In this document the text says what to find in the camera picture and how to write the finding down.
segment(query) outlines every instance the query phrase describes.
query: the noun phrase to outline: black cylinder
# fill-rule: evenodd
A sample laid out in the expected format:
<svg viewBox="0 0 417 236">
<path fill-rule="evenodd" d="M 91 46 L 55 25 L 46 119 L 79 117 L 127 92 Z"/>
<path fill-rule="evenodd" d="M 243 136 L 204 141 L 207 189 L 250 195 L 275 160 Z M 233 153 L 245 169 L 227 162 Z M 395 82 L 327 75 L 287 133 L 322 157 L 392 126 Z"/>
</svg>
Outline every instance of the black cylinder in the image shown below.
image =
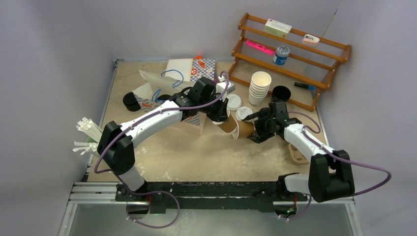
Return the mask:
<svg viewBox="0 0 417 236">
<path fill-rule="evenodd" d="M 274 87 L 271 95 L 272 95 L 271 102 L 278 102 L 278 101 L 286 102 L 290 100 L 291 91 L 287 87 L 279 85 L 279 86 Z"/>
</svg>

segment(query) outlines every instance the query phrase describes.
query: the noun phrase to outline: gray wall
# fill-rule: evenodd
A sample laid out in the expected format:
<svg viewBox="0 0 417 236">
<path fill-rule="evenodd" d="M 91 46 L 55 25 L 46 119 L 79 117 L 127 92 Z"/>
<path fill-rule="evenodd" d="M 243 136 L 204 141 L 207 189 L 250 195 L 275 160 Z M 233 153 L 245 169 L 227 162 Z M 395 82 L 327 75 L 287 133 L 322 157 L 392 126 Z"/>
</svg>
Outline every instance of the gray wall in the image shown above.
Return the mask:
<svg viewBox="0 0 417 236">
<path fill-rule="evenodd" d="M 322 35 L 341 0 L 83 0 L 115 58 L 231 59 L 245 12 Z"/>
<path fill-rule="evenodd" d="M 325 37 L 352 45 L 320 110 L 334 148 L 392 171 L 356 197 L 364 235 L 415 235 L 417 15 L 415 0 L 343 0 Z M 354 168 L 357 190 L 385 174 Z"/>
<path fill-rule="evenodd" d="M 1 235 L 56 235 L 86 168 L 75 124 L 99 120 L 112 57 L 80 0 L 2 0 L 0 42 Z"/>
</svg>

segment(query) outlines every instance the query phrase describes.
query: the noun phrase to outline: blue jar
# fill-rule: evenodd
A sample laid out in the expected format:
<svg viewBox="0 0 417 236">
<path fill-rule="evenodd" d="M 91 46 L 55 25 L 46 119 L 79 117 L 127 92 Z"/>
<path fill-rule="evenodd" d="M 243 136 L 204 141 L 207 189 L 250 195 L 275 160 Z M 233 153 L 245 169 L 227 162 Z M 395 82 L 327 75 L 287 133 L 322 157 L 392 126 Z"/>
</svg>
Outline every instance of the blue jar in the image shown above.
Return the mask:
<svg viewBox="0 0 417 236">
<path fill-rule="evenodd" d="M 277 65 L 283 65 L 289 55 L 290 49 L 287 46 L 279 46 L 272 57 L 272 61 Z"/>
</svg>

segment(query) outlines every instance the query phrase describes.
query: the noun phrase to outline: beige table surface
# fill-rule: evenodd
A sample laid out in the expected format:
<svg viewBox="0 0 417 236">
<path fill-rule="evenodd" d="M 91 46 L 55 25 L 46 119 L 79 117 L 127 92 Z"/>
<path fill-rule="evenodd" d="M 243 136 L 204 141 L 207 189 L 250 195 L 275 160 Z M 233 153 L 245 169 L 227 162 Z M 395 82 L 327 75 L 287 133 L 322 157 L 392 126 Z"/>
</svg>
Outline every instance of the beige table surface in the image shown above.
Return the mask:
<svg viewBox="0 0 417 236">
<path fill-rule="evenodd" d="M 145 80 L 139 70 L 161 73 L 167 62 L 122 62 L 117 68 L 110 93 L 103 126 L 114 120 L 116 123 L 135 119 L 143 112 L 130 112 L 122 103 L 123 96 L 143 85 Z M 231 62 L 217 62 L 216 71 L 229 70 Z M 233 73 L 238 78 L 250 79 L 253 72 L 261 70 L 255 66 L 238 65 Z M 272 80 L 279 83 L 280 75 L 272 74 Z M 248 88 L 236 84 L 233 92 L 242 98 L 243 106 L 248 104 Z M 268 105 L 270 97 L 263 101 Z M 288 111 L 303 112 L 318 121 L 316 112 L 309 112 L 293 104 L 287 104 Z M 314 127 L 307 118 L 297 117 L 304 124 Z M 315 135 L 325 142 L 323 133 Z M 308 173 L 309 166 L 296 166 L 289 158 L 288 143 L 275 136 L 261 144 L 249 139 L 234 140 L 207 119 L 201 136 L 165 128 L 143 141 L 136 149 L 136 168 L 147 181 L 276 181 L 279 175 L 293 172 Z M 92 169 L 97 158 L 92 161 Z M 102 162 L 99 169 L 107 168 Z M 117 181 L 111 173 L 90 172 L 88 181 Z"/>
</svg>

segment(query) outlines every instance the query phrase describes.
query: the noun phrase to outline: wooden shelf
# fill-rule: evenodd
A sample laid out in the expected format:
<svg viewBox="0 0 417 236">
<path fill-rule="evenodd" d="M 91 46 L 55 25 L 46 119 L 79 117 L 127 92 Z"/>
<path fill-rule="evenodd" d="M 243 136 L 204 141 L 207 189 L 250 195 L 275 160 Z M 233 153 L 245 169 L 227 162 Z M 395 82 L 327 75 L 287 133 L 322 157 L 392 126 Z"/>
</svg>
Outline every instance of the wooden shelf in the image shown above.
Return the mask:
<svg viewBox="0 0 417 236">
<path fill-rule="evenodd" d="M 266 33 L 266 32 L 263 32 L 261 30 L 255 29 L 255 28 L 248 27 L 246 25 L 248 20 L 255 21 L 255 22 L 258 22 L 258 23 L 261 23 L 261 24 L 265 24 L 267 22 L 267 20 L 265 20 L 265 19 L 262 19 L 262 18 L 259 18 L 259 17 L 256 17 L 256 16 L 251 16 L 248 13 L 245 13 L 245 15 L 240 20 L 239 25 L 238 25 L 238 29 L 241 30 L 242 32 L 240 34 L 240 39 L 238 40 L 236 46 L 233 48 L 233 51 L 232 51 L 232 56 L 235 57 L 235 62 L 229 70 L 229 75 L 231 76 L 231 79 L 235 82 L 242 83 L 244 85 L 249 86 L 248 82 L 240 80 L 240 79 L 232 76 L 233 70 L 235 69 L 239 60 L 244 60 L 244 61 L 247 61 L 249 63 L 255 64 L 257 66 L 263 67 L 265 69 L 271 70 L 273 72 L 284 74 L 288 77 L 291 77 L 291 78 L 296 79 L 298 81 L 301 81 L 303 83 L 315 86 L 316 91 L 315 91 L 315 94 L 314 94 L 313 103 L 311 105 L 303 104 L 303 103 L 300 103 L 300 102 L 297 102 L 295 100 L 290 99 L 290 102 L 292 102 L 292 103 L 294 103 L 294 104 L 296 104 L 300 107 L 303 107 L 303 108 L 305 108 L 309 111 L 313 111 L 317 106 L 317 102 L 318 102 L 318 99 L 320 97 L 320 94 L 324 90 L 327 90 L 327 89 L 330 88 L 330 85 L 333 81 L 333 77 L 334 77 L 334 74 L 336 72 L 336 69 L 341 64 L 344 64 L 345 62 L 347 62 L 347 60 L 349 59 L 352 47 L 350 45 L 344 45 L 344 44 L 341 44 L 341 43 L 338 43 L 338 42 L 335 42 L 335 41 L 332 41 L 332 40 L 329 40 L 329 39 L 326 39 L 326 38 L 316 36 L 320 39 L 320 43 L 328 44 L 330 46 L 337 47 L 337 48 L 340 48 L 340 49 L 343 50 L 343 53 L 342 53 L 341 56 L 333 55 L 331 53 L 324 52 L 324 51 L 321 51 L 319 49 L 312 48 L 312 47 L 306 46 L 304 44 L 288 40 L 286 38 L 278 37 L 276 35 Z M 311 78 L 308 78 L 307 76 L 299 75 L 295 72 L 283 69 L 278 65 L 271 65 L 269 63 L 266 63 L 266 62 L 263 62 L 261 60 L 252 58 L 252 57 L 244 55 L 242 53 L 242 47 L 243 47 L 243 44 L 246 40 L 250 40 L 250 41 L 252 41 L 256 44 L 262 45 L 262 46 L 264 46 L 264 47 L 266 47 L 270 50 L 273 50 L 273 51 L 275 51 L 275 49 L 276 49 L 275 47 L 269 46 L 267 44 L 264 44 L 264 43 L 261 43 L 261 42 L 258 42 L 258 41 L 252 40 L 252 39 L 248 39 L 247 37 L 245 37 L 246 31 L 253 32 L 253 33 L 268 37 L 268 38 L 272 38 L 274 40 L 284 42 L 284 43 L 287 43 L 289 45 L 292 45 L 292 46 L 295 46 L 295 47 L 298 47 L 298 48 L 302 48 L 302 49 L 310 51 L 312 53 L 316 53 L 316 54 L 322 55 L 324 57 L 328 57 L 330 59 L 334 59 L 335 63 L 333 64 L 333 66 L 328 66 L 328 65 L 324 65 L 322 63 L 319 63 L 317 61 L 307 59 L 307 58 L 295 55 L 293 53 L 290 53 L 290 55 L 289 55 L 290 58 L 293 58 L 293 59 L 305 62 L 307 64 L 319 67 L 321 69 L 327 70 L 328 72 L 325 75 L 325 77 L 323 78 L 322 82 L 319 82 L 319 81 L 313 80 Z M 294 34 L 297 34 L 297 35 L 300 35 L 300 36 L 304 36 L 304 35 L 307 34 L 306 32 L 303 32 L 303 31 L 295 29 L 295 28 L 292 28 L 290 33 L 294 33 Z"/>
</svg>

